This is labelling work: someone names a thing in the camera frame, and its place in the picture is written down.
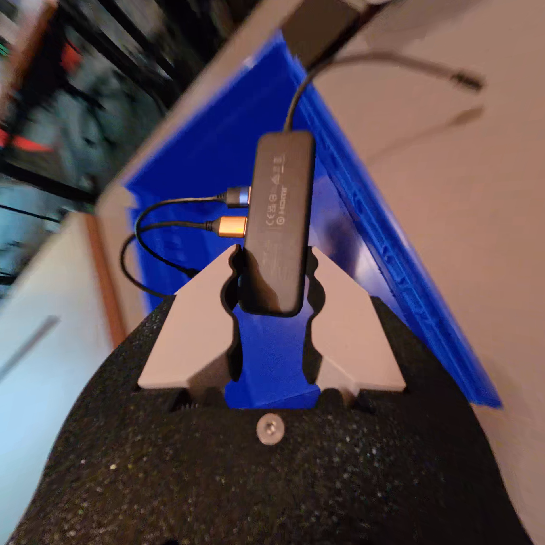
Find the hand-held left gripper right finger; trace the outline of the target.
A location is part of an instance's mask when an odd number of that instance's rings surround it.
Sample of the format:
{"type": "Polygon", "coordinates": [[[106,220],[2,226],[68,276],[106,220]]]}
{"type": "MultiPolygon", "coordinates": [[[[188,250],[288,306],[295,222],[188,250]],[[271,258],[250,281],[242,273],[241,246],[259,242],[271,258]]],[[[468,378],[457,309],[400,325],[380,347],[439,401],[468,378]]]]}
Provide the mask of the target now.
{"type": "Polygon", "coordinates": [[[307,382],[337,390],[346,404],[361,391],[403,392],[405,379],[368,292],[316,247],[309,247],[306,269],[307,382]]]}

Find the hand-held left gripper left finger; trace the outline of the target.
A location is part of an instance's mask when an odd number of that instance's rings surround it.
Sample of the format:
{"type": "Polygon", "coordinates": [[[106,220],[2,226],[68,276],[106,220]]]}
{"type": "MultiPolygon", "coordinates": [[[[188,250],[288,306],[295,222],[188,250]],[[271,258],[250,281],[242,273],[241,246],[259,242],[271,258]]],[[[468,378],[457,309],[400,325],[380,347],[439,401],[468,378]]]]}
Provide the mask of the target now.
{"type": "Polygon", "coordinates": [[[242,247],[230,246],[175,294],[137,385],[144,390],[224,389],[242,374],[238,304],[242,247]]]}

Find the blue plastic bin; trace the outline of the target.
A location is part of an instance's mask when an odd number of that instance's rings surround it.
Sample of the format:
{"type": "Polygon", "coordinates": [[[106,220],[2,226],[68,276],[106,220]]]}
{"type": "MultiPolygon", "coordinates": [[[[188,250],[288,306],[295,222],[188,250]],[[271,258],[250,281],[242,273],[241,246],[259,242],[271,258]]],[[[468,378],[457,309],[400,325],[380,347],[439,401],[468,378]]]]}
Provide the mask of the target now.
{"type": "MultiPolygon", "coordinates": [[[[246,58],[233,78],[125,183],[136,205],[219,194],[251,183],[259,138],[283,126],[306,73],[281,31],[246,58]]],[[[316,144],[310,240],[370,295],[379,297],[439,359],[470,403],[502,406],[499,394],[399,222],[322,97],[309,86],[294,128],[316,144]]],[[[318,388],[303,377],[303,334],[311,308],[294,318],[238,318],[244,367],[226,386],[231,408],[310,408],[318,388]]]]}

